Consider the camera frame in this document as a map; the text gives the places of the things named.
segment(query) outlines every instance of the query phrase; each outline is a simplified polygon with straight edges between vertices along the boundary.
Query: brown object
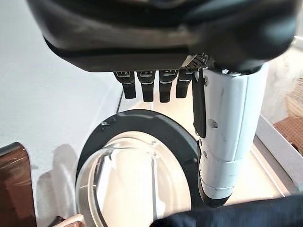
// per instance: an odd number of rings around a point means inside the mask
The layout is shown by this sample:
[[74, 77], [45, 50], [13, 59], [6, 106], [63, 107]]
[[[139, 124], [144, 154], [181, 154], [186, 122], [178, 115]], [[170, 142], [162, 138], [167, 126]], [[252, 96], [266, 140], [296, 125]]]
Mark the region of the brown object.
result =
[[77, 214], [76, 216], [68, 218], [54, 227], [85, 227], [84, 217], [82, 214]]
[[286, 108], [291, 117], [303, 117], [303, 78], [299, 78], [294, 89], [286, 95]]
[[303, 155], [303, 117], [287, 117], [274, 127]]
[[30, 170], [20, 143], [0, 148], [0, 227], [36, 227]]
[[47, 227], [53, 227], [53, 226], [55, 226], [55, 225], [57, 225], [57, 224], [63, 222], [64, 220], [65, 220], [64, 218], [62, 218], [62, 217], [60, 217], [60, 216], [56, 216], [56, 217], [54, 218], [54, 220], [53, 220]]

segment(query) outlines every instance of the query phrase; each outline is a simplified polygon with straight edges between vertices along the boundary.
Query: white wall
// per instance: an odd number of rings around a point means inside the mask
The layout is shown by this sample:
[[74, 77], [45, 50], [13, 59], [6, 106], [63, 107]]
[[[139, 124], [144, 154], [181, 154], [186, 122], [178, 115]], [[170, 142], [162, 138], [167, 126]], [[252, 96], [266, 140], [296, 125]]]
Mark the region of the white wall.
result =
[[261, 114], [271, 124], [287, 117], [285, 96], [293, 89], [296, 80], [303, 77], [302, 57], [302, 50], [292, 46], [269, 62]]
[[116, 112], [122, 86], [46, 46], [26, 1], [0, 1], [0, 147], [28, 150], [38, 226], [74, 213], [74, 171], [90, 132]]

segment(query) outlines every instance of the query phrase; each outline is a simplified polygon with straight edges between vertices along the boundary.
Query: black ring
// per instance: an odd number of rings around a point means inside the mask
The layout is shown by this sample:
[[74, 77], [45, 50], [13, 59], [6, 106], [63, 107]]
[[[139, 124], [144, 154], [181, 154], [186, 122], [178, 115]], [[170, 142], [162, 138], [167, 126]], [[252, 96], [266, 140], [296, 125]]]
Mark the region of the black ring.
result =
[[92, 132], [81, 152], [76, 178], [85, 161], [108, 141], [126, 131], [140, 131], [164, 143], [180, 163], [189, 186], [192, 210], [204, 208], [198, 188], [198, 148], [195, 139], [177, 122], [150, 110], [128, 110], [107, 118]]

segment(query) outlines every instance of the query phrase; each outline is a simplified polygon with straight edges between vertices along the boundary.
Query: black fabric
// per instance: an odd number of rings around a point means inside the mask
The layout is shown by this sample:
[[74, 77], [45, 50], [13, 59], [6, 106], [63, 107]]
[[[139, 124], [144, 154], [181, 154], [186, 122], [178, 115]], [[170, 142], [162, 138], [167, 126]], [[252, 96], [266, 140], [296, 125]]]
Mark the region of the black fabric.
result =
[[159, 219], [151, 227], [298, 227], [303, 226], [303, 196], [186, 211]]

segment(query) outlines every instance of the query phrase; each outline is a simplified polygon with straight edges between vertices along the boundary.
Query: robotic arm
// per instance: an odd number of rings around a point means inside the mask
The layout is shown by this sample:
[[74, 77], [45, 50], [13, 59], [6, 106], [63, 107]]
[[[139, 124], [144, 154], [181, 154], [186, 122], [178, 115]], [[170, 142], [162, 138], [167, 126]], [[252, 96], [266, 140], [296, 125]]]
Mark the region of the robotic arm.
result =
[[27, 0], [49, 48], [90, 72], [113, 71], [126, 98], [134, 74], [145, 102], [193, 84], [200, 194], [222, 206], [250, 150], [267, 77], [287, 50], [301, 0]]

